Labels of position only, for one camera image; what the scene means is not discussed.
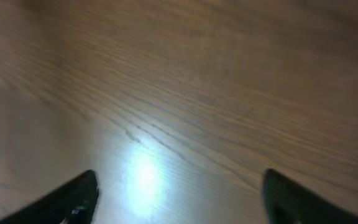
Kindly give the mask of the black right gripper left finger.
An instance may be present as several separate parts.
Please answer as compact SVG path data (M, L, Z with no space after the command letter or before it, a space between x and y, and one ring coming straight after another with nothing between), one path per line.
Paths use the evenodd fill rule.
M0 224L90 224L98 198L96 173L86 170L39 200L0 219Z

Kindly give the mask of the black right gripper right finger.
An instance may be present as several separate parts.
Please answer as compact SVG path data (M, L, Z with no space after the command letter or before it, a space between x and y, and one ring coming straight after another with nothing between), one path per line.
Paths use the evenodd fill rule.
M269 223L358 224L358 216L330 204L274 169L264 174L262 197Z

